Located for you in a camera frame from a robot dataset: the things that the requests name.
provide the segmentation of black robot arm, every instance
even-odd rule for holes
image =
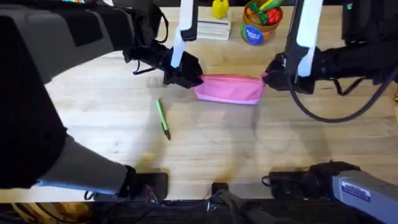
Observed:
[[[126,62],[140,60],[163,70],[166,84],[202,83],[196,57],[184,52],[180,66],[170,66],[172,49],[155,39],[164,17],[155,4],[134,1],[128,9],[97,2],[0,4],[1,189],[40,184],[119,200],[149,187],[159,200],[166,197],[167,174],[137,174],[75,142],[44,87],[59,73],[117,50]]]

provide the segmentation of wire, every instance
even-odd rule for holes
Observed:
[[[85,200],[91,200],[91,199],[93,199],[93,197],[94,197],[94,192],[92,192],[92,193],[90,194],[90,196],[88,196],[88,193],[89,193],[89,191],[87,190],[87,191],[85,192]]]
[[[199,202],[196,205],[183,205],[183,206],[175,206],[174,204],[176,204],[177,202],[174,202],[172,205],[166,205],[163,202],[158,205],[162,208],[175,208],[175,209],[193,209],[193,208],[197,208],[203,205],[207,205],[210,202],[211,198],[208,198],[206,200],[204,200],[203,202]]]
[[[364,114],[365,112],[367,112],[367,110],[372,107],[372,105],[379,99],[379,97],[382,95],[382,93],[384,92],[384,90],[386,90],[386,88],[389,86],[390,82],[398,75],[398,67],[391,73],[391,75],[388,76],[388,78],[384,81],[384,83],[382,85],[380,85],[380,87],[376,90],[376,92],[373,94],[373,96],[369,99],[369,101],[361,108],[359,109],[357,112],[346,116],[344,118],[322,118],[319,117],[315,114],[313,114],[311,111],[309,111],[304,105],[303,103],[300,101],[300,99],[298,98],[296,92],[294,91],[293,88],[293,80],[292,77],[287,76],[287,86],[289,87],[289,91],[290,94],[292,95],[293,100],[295,101],[295,103],[297,104],[297,106],[309,117],[317,120],[317,121],[321,121],[324,123],[343,123],[346,121],[351,121],[352,119],[355,119],[359,116],[361,116],[362,114]]]
[[[271,187],[271,184],[269,183],[269,177],[268,177],[268,176],[262,177],[261,182],[262,182],[262,184],[264,184],[266,187]]]

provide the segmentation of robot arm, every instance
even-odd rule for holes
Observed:
[[[390,53],[398,50],[397,2],[350,1],[343,5],[343,35],[346,46],[321,51],[316,48],[322,0],[297,0],[285,51],[276,55],[263,80],[278,91],[290,91],[304,113],[326,123],[340,123],[365,113],[391,81],[398,80],[398,59]],[[343,91],[339,78],[358,77]],[[345,118],[321,118],[301,103],[296,92],[313,94],[317,80],[330,80],[339,95],[347,95],[364,79],[382,84],[373,97],[356,113]]]
[[[173,50],[155,40],[161,18],[150,1],[134,1],[131,9],[95,2],[0,4],[0,188],[40,184],[92,191],[95,200],[125,200],[149,186],[159,200],[166,197],[167,174],[137,174],[75,142],[44,87],[59,73],[116,50],[126,62],[163,70],[165,84],[201,84],[196,57],[182,52],[172,67]]]
[[[384,223],[397,223],[398,187],[345,162],[310,166],[307,171],[270,172],[272,195],[281,200],[338,200]]]

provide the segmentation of black cable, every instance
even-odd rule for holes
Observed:
[[[164,24],[166,26],[166,36],[164,37],[163,40],[158,40],[158,43],[163,44],[167,41],[167,39],[169,38],[169,21],[166,19],[166,16],[164,15],[164,13],[162,12],[162,17],[164,20]]]
[[[388,76],[388,78],[384,81],[384,83],[382,83],[380,85],[380,87],[376,90],[376,92],[373,94],[373,96],[369,99],[369,101],[361,108],[359,109],[357,112],[346,116],[344,118],[335,118],[335,119],[331,119],[331,118],[322,118],[319,117],[315,114],[313,114],[311,111],[309,111],[304,105],[303,103],[300,101],[300,99],[298,98],[296,92],[294,91],[293,88],[293,79],[290,76],[287,76],[287,86],[289,87],[289,91],[290,94],[292,95],[293,100],[295,101],[295,103],[297,104],[297,106],[309,117],[317,120],[317,121],[321,121],[324,123],[343,123],[346,121],[351,121],[352,119],[355,119],[359,116],[361,116],[362,114],[364,114],[365,112],[367,112],[367,110],[372,107],[372,105],[379,99],[379,97],[382,95],[382,93],[384,92],[384,90],[386,90],[386,88],[389,86],[390,82],[398,75],[398,67],[391,73],[391,75]]]
[[[40,203],[36,203],[36,205],[44,212],[46,213],[49,217],[51,217],[52,219],[54,219],[57,222],[63,222],[63,223],[69,223],[69,224],[78,224],[78,223],[88,223],[91,220],[84,220],[84,221],[80,221],[80,222],[71,222],[71,221],[66,221],[66,220],[62,220],[54,215],[52,215],[49,211],[47,211],[43,205],[41,205]]]
[[[192,209],[192,208],[197,208],[197,207],[200,207],[200,206],[203,206],[203,205],[208,204],[208,203],[210,202],[210,199],[211,199],[211,198],[208,198],[208,199],[206,199],[206,200],[203,201],[203,202],[197,203],[196,205],[175,206],[175,204],[176,204],[177,202],[174,202],[174,203],[171,204],[171,205],[166,205],[166,204],[164,204],[164,203],[161,203],[161,204],[159,204],[158,206],[160,206],[160,207],[162,207],[162,208]]]
[[[270,184],[270,183],[266,183],[266,182],[264,181],[265,179],[268,179],[268,180],[269,180],[269,177],[268,177],[268,176],[262,177],[262,179],[261,179],[262,184],[264,184],[266,187],[271,187],[271,184]]]
[[[91,200],[91,199],[93,199],[93,197],[94,197],[94,192],[92,192],[92,193],[90,194],[90,196],[88,196],[88,193],[89,193],[89,191],[87,190],[87,191],[85,192],[85,200]]]
[[[336,86],[337,94],[340,96],[346,96],[351,93],[364,79],[365,77],[355,80],[345,91],[343,91],[340,82],[337,79],[333,80],[333,83]]]

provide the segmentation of green pen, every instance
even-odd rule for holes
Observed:
[[[164,118],[162,105],[160,104],[160,99],[157,99],[156,106],[157,106],[157,110],[159,111],[160,119],[162,120],[162,128],[163,128],[164,134],[166,135],[168,140],[171,140],[172,137],[170,135],[170,131],[169,131],[169,127],[167,126],[166,119]]]

